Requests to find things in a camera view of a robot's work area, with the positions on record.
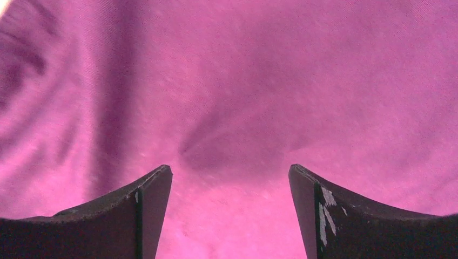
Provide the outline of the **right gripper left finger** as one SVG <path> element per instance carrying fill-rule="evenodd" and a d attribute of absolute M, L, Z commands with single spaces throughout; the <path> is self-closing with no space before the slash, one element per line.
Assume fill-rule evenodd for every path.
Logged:
<path fill-rule="evenodd" d="M 155 258 L 172 177 L 162 165 L 54 216 L 1 219 L 1 258 Z"/>

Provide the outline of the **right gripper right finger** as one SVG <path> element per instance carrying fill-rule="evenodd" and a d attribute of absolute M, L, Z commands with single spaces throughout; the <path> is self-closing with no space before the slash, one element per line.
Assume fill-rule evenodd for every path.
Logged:
<path fill-rule="evenodd" d="M 457 258 L 457 215 L 374 201 L 295 164 L 288 172 L 308 258 Z"/>

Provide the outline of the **purple cloth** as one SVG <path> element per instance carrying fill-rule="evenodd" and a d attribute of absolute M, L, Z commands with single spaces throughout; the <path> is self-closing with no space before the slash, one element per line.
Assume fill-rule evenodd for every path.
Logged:
<path fill-rule="evenodd" d="M 305 258 L 299 163 L 457 212 L 457 1 L 9 1 L 1 217 L 51 216 L 159 165 L 158 258 Z"/>

